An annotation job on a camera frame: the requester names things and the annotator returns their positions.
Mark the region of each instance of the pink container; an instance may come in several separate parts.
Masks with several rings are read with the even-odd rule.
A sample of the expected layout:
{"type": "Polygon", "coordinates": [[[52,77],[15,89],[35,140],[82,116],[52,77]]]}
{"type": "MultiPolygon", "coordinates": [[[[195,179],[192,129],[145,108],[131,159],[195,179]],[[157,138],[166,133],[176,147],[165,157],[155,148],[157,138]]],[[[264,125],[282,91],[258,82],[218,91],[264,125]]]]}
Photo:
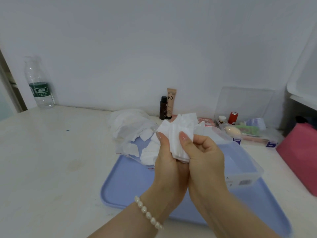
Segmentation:
{"type": "Polygon", "coordinates": [[[298,123],[276,148],[312,195],[317,196],[317,130],[298,123]]]}

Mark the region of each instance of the hand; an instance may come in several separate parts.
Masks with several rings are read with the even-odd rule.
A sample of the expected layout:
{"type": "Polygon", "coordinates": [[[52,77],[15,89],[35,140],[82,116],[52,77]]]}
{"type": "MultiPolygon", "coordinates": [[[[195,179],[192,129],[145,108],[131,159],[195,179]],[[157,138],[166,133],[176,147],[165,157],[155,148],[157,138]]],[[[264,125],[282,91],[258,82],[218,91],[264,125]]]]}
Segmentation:
{"type": "Polygon", "coordinates": [[[192,201],[203,202],[207,198],[226,194],[228,189],[224,178],[224,154],[215,142],[201,135],[194,135],[191,141],[184,132],[180,132],[179,139],[191,158],[188,188],[192,201]]]}
{"type": "Polygon", "coordinates": [[[153,202],[155,199],[153,203],[156,207],[153,207],[151,212],[156,209],[155,212],[164,221],[185,196],[188,187],[189,164],[174,159],[170,152],[168,138],[159,132],[156,135],[161,147],[155,162],[154,181],[152,186],[141,196],[141,200],[153,202]]]}

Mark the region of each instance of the fingernail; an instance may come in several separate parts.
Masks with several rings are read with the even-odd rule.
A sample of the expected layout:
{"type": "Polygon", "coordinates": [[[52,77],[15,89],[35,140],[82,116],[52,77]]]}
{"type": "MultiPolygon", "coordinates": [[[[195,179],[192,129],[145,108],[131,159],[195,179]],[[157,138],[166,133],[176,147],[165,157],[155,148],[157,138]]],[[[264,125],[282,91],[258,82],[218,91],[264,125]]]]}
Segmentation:
{"type": "Polygon", "coordinates": [[[161,141],[161,134],[160,134],[160,132],[155,132],[155,133],[156,133],[157,138],[161,141]]]}
{"type": "Polygon", "coordinates": [[[185,134],[183,131],[181,131],[179,133],[179,137],[182,141],[187,141],[187,140],[190,140],[190,138],[187,136],[187,134],[185,134]]]}

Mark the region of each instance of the black bottle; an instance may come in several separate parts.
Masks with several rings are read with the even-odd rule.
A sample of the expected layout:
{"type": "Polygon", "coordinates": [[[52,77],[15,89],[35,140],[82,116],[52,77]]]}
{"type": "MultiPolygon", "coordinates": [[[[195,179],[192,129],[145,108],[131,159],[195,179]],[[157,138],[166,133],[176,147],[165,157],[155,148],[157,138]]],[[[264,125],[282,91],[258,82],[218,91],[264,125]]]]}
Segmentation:
{"type": "Polygon", "coordinates": [[[166,112],[167,112],[167,97],[162,96],[160,107],[159,107],[159,118],[166,119],[166,112]]]}

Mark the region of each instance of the tabletop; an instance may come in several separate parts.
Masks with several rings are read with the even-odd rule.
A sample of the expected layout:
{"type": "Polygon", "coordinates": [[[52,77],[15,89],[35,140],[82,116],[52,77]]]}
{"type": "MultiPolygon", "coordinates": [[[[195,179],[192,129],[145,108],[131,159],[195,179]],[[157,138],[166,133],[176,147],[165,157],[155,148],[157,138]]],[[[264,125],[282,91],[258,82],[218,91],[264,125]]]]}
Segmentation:
{"type": "MultiPolygon", "coordinates": [[[[0,233],[5,238],[86,238],[119,209],[99,192],[118,155],[110,112],[33,108],[0,122],[0,233]]],[[[158,117],[151,117],[158,124],[158,117]]],[[[243,145],[290,220],[294,238],[316,237],[317,198],[273,148],[243,145]]],[[[157,237],[215,237],[206,226],[174,220],[157,237]]]]}

